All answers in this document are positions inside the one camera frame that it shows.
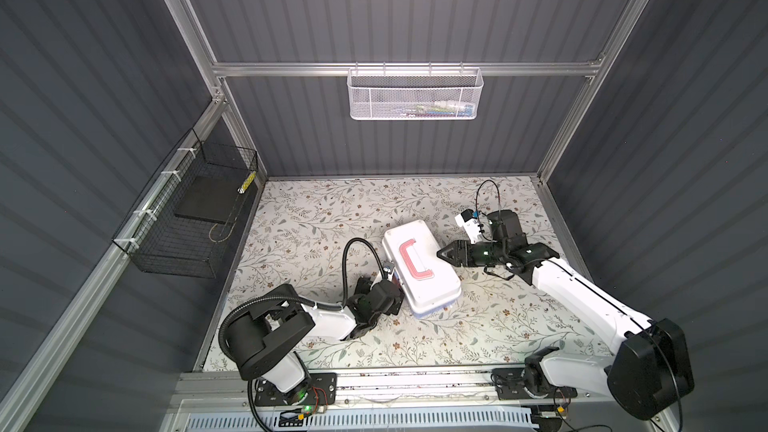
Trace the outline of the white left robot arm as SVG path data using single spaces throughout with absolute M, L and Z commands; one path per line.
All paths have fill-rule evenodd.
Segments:
M 311 387 L 308 369 L 295 351 L 306 338 L 348 341 L 372 331 L 383 316 L 399 313 L 405 298 L 390 280 L 360 279 L 342 304 L 300 296 L 290 284 L 235 307 L 222 321 L 218 343 L 242 380 L 266 381 L 288 404 L 300 402 Z

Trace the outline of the white blue tool box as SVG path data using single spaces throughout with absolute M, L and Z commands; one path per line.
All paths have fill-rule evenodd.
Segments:
M 432 315 L 461 297 L 461 280 L 454 268 L 437 256 L 440 246 L 423 220 L 388 229 L 382 244 L 415 317 Z

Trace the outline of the pink tool box handle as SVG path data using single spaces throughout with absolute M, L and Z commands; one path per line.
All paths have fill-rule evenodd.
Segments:
M 433 270 L 424 265 L 415 246 L 416 240 L 413 238 L 408 239 L 399 246 L 399 253 L 407 272 L 416 281 L 432 279 L 434 277 Z

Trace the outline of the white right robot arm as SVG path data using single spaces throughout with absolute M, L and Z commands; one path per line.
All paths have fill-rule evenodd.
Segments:
M 550 246 L 528 241 L 516 213 L 483 215 L 466 209 L 455 218 L 467 236 L 437 253 L 458 267 L 520 278 L 570 310 L 605 344 L 603 355 L 579 355 L 546 346 L 529 355 L 521 376 L 526 393 L 547 398 L 571 387 L 609 395 L 632 417 L 649 420 L 679 405 L 695 388 L 684 331 L 669 319 L 653 320 L 585 279 Z

